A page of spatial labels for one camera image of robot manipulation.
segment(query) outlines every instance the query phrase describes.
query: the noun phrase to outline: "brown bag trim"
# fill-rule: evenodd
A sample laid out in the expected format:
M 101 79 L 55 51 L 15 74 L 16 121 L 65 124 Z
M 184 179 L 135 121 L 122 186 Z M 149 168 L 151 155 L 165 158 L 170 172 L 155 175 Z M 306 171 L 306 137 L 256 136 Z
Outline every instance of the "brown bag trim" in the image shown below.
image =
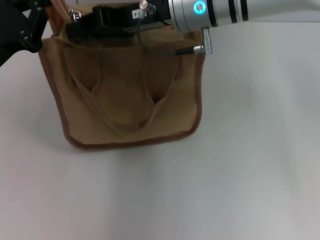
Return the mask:
M 196 60 L 196 65 L 195 65 L 195 68 L 198 69 L 195 71 L 195 76 L 194 76 L 194 83 L 195 83 L 194 97 L 196 101 L 197 112 L 194 119 L 194 124 L 189 131 L 179 132 L 176 134 L 172 134 L 170 136 L 157 137 L 157 138 L 145 139 L 140 141 L 124 142 L 124 143 L 83 144 L 82 142 L 74 139 L 72 136 L 69 135 L 68 119 L 65 115 L 61 97 L 59 95 L 58 89 L 56 87 L 56 84 L 53 78 L 52 69 L 50 67 L 46 51 L 47 51 L 46 47 L 43 47 L 43 49 L 39 52 L 39 57 L 40 57 L 40 61 L 44 69 L 47 81 L 53 93 L 56 106 L 58 108 L 62 129 L 63 129 L 63 134 L 67 139 L 67 141 L 78 149 L 85 150 L 85 151 L 97 151 L 97 150 L 110 150 L 110 149 L 129 148 L 129 147 L 136 147 L 136 146 L 143 146 L 143 145 L 173 142 L 173 141 L 177 141 L 190 136 L 197 130 L 200 124 L 200 120 L 202 116 L 201 76 L 202 76 L 203 64 L 205 61 L 205 56 L 203 54 L 198 55 Z

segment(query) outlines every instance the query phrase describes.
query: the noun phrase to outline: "white table surface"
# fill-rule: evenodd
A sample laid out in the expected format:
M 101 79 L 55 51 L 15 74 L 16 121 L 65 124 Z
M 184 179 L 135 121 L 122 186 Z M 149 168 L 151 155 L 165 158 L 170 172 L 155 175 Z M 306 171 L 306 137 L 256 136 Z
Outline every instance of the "white table surface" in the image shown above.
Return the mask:
M 318 240 L 320 25 L 211 34 L 199 129 L 147 147 L 73 148 L 38 55 L 5 63 L 0 239 Z

